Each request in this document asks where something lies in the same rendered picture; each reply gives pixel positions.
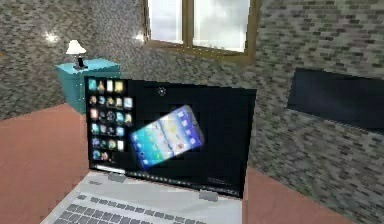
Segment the silver laptop with black monitor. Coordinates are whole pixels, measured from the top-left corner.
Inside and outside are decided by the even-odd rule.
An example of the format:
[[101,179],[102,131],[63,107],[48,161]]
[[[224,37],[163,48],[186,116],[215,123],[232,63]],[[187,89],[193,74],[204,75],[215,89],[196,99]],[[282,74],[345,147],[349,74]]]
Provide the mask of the silver laptop with black monitor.
[[84,86],[90,170],[41,224],[243,224],[255,90]]

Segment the wooden framed window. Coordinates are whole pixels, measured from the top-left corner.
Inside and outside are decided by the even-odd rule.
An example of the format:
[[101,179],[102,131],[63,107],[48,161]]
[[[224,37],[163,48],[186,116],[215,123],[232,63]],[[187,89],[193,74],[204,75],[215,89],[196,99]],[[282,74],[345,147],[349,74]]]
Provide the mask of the wooden framed window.
[[249,65],[262,0],[142,0],[145,46]]

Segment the teal bedside cabinet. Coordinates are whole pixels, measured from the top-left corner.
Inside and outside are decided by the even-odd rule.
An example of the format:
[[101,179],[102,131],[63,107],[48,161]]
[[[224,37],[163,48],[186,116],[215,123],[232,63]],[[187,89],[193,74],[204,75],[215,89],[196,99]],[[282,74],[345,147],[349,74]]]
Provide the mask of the teal bedside cabinet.
[[112,78],[121,76],[120,65],[103,58],[85,60],[84,64],[87,68],[83,70],[76,70],[74,63],[56,65],[65,101],[80,114],[86,111],[85,76]]

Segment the white table lamp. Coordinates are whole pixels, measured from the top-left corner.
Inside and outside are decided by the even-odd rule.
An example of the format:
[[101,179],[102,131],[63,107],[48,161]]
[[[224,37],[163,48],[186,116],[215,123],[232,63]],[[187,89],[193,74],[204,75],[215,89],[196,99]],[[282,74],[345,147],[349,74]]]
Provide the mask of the white table lamp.
[[86,53],[86,49],[83,48],[77,40],[70,40],[68,48],[66,50],[67,55],[72,55],[75,58],[76,70],[86,69],[87,66],[84,64],[83,55]]

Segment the black wall television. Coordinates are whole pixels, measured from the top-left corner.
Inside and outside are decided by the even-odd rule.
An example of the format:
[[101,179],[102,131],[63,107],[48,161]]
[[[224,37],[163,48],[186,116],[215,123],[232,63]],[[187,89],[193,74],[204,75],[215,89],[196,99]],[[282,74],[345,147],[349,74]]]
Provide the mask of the black wall television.
[[297,68],[287,108],[384,135],[384,80]]

